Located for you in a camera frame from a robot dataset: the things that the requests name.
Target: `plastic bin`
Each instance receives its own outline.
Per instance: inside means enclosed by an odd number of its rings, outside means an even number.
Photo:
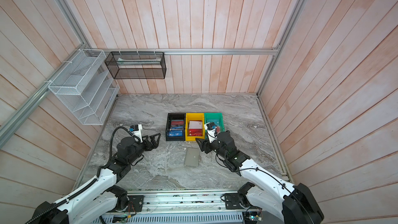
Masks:
[[[203,136],[188,136],[188,126],[190,121],[201,121],[202,122],[202,134]],[[205,123],[204,113],[187,113],[185,120],[185,141],[196,141],[196,138],[205,138],[205,128],[203,124]]]
[[[205,123],[210,122],[209,120],[212,119],[218,119],[220,122],[220,132],[225,132],[224,128],[224,121],[222,119],[222,113],[221,112],[205,112]]]
[[[182,129],[182,136],[169,137],[169,130],[172,120],[183,119],[184,127],[186,124],[186,114],[184,112],[179,113],[168,113],[166,122],[166,141],[185,141],[185,128]]]

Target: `marble tabletop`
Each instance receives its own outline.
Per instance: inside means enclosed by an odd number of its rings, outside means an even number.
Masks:
[[[200,153],[199,166],[184,166],[186,148],[199,148],[196,142],[165,139],[169,112],[221,112],[226,130],[236,147],[263,168],[280,177],[280,168],[254,94],[151,94],[120,95],[102,137],[94,150],[81,183],[96,174],[108,159],[109,140],[118,126],[142,124],[142,135],[161,133],[159,147],[144,152],[144,159],[117,183],[125,189],[239,189],[248,180],[221,167],[215,153]],[[117,143],[127,134],[117,131]]]

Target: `pink wood plank wall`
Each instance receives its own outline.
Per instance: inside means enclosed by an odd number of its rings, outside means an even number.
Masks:
[[[0,0],[0,125],[80,41],[55,0]],[[24,223],[68,194],[98,135],[52,94],[0,150],[0,216]]]
[[[92,47],[275,47],[297,0],[66,0]],[[122,93],[257,92],[271,57],[166,56],[166,78]]]
[[[261,95],[324,223],[398,222],[398,0],[309,0]]]

